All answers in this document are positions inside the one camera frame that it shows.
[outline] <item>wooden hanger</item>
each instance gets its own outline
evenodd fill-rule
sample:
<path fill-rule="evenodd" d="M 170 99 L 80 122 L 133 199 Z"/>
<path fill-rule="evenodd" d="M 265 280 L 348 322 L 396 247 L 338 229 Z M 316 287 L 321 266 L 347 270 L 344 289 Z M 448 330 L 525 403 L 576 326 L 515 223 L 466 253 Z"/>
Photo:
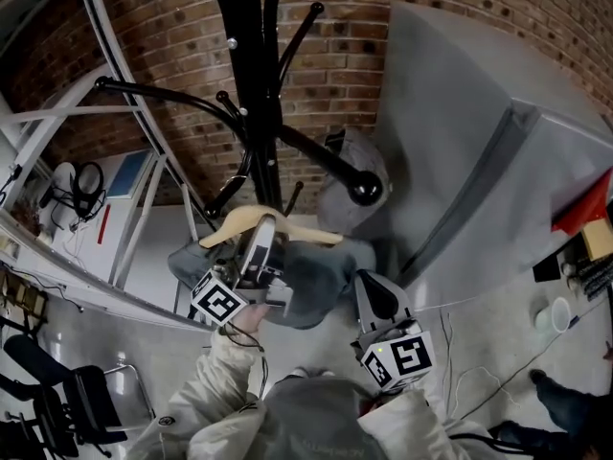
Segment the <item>wooden hanger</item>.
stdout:
<path fill-rule="evenodd" d="M 205 237 L 200 241 L 200 245 L 204 248 L 211 247 L 225 242 L 236 235 L 240 235 L 247 230 L 258 226 L 258 222 L 264 215 L 272 215 L 277 221 L 277 231 L 284 232 L 287 235 L 305 242 L 318 242 L 336 245 L 343 240 L 342 235 L 315 230 L 314 228 L 305 228 L 298 226 L 289 221 L 284 215 L 277 210 L 273 210 L 267 206 L 239 206 L 235 208 L 223 221 L 223 224 L 215 233 Z"/>

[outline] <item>hand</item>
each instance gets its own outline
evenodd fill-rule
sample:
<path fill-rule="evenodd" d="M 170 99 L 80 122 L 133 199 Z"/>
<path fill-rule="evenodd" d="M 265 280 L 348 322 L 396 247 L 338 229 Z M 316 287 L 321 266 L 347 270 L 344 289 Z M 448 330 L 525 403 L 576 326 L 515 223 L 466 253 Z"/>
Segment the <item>hand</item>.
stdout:
<path fill-rule="evenodd" d="M 237 316 L 232 319 L 232 323 L 248 334 L 256 333 L 261 320 L 266 316 L 269 310 L 270 307 L 265 304 L 249 305 L 237 313 Z M 228 326 L 227 330 L 231 331 L 232 327 Z"/>
<path fill-rule="evenodd" d="M 589 450 L 587 450 L 583 454 L 583 458 L 581 460 L 601 460 L 601 455 L 596 451 L 594 447 L 590 447 Z"/>
<path fill-rule="evenodd" d="M 602 359 L 606 359 L 607 361 L 611 361 L 613 363 L 613 347 L 608 343 L 606 343 L 606 355 L 602 357 Z"/>

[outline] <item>pants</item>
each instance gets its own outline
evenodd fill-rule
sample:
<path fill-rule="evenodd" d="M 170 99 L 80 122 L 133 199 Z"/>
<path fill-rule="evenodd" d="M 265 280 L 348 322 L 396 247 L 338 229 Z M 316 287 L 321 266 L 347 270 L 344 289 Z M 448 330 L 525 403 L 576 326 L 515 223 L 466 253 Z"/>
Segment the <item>pants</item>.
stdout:
<path fill-rule="evenodd" d="M 549 377 L 538 382 L 536 395 L 547 408 L 554 424 L 566 432 L 553 433 L 506 422 L 498 437 L 509 443 L 548 449 L 565 458 L 580 458 L 584 446 L 579 445 L 577 439 L 598 398 L 565 388 Z"/>

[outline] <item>white bucket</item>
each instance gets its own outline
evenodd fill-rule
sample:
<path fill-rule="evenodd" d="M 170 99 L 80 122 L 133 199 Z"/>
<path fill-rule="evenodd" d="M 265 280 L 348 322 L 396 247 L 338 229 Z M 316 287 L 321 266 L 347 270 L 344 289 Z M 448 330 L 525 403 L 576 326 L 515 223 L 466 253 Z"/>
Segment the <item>white bucket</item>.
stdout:
<path fill-rule="evenodd" d="M 554 303 L 541 310 L 534 318 L 534 326 L 542 334 L 568 331 L 571 324 L 571 307 L 566 298 L 558 296 Z"/>

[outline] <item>gray floor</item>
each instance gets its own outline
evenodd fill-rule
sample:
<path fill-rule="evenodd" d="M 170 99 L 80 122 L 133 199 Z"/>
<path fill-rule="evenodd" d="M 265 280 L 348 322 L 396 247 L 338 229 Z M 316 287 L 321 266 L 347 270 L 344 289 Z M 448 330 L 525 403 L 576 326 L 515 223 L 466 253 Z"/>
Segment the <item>gray floor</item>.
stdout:
<path fill-rule="evenodd" d="M 527 426 L 555 429 L 544 408 L 538 403 L 527 373 L 532 367 L 544 369 L 563 384 L 591 392 L 608 392 L 611 380 L 610 364 L 602 360 L 605 341 L 611 340 L 610 318 L 602 296 L 592 304 L 577 300 L 562 282 L 535 284 L 532 273 L 519 276 L 507 285 L 488 295 L 461 305 L 427 310 L 420 314 L 422 326 L 432 333 L 437 353 L 438 370 L 434 376 L 438 383 L 435 391 L 446 396 L 451 390 L 449 412 L 456 408 L 455 396 L 459 377 L 463 378 L 458 391 L 460 403 L 454 417 L 461 417 L 480 403 L 497 387 L 495 377 L 507 379 L 518 368 L 542 352 L 551 342 L 551 335 L 541 335 L 532 325 L 531 308 L 535 301 L 568 298 L 576 314 L 585 314 L 577 326 L 560 336 L 547 350 L 507 386 L 511 400 L 498 393 L 469 417 L 486 426 L 493 426 L 502 419 L 514 419 Z M 449 330 L 453 327 L 452 380 L 442 377 L 447 363 L 446 345 L 441 318 Z M 118 363 L 134 364 L 141 372 L 148 394 L 160 415 L 172 392 L 188 378 L 196 358 L 206 352 L 208 336 L 204 333 L 176 330 L 126 320 L 95 310 L 79 314 L 70 304 L 53 300 L 49 311 L 49 324 L 42 331 L 42 343 L 49 352 L 69 367 L 97 364 L 110 369 Z M 340 307 L 315 329 L 293 331 L 264 323 L 261 327 L 261 343 L 266 349 L 270 365 L 268 388 L 297 365 L 329 368 L 338 375 L 352 377 L 373 386 L 366 372 L 354 360 L 349 343 L 356 336 L 352 311 Z M 6 355 L 0 354 L 0 371 L 13 379 L 32 382 Z M 260 388 L 260 366 L 254 367 L 251 389 Z M 143 421 L 142 414 L 125 419 L 125 413 L 144 412 L 139 394 L 129 377 L 109 380 L 109 388 L 116 392 L 114 399 L 121 406 L 122 419 L 130 424 Z M 21 402 L 0 393 L 0 411 L 23 412 L 26 417 L 32 411 Z M 121 458 L 129 442 L 110 448 Z M 91 448 L 81 449 L 82 458 L 101 458 Z"/>

